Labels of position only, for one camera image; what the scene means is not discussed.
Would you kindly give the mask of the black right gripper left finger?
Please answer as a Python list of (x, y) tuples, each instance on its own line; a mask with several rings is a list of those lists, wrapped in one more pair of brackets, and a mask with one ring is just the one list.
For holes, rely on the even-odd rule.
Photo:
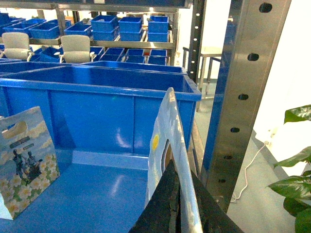
[(181, 232), (180, 183), (173, 160), (170, 160), (151, 199), (129, 232)]

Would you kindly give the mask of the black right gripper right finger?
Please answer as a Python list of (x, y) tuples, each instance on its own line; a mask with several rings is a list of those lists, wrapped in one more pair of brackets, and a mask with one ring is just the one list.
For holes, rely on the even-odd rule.
[(181, 233), (242, 233), (189, 169), (179, 172)]

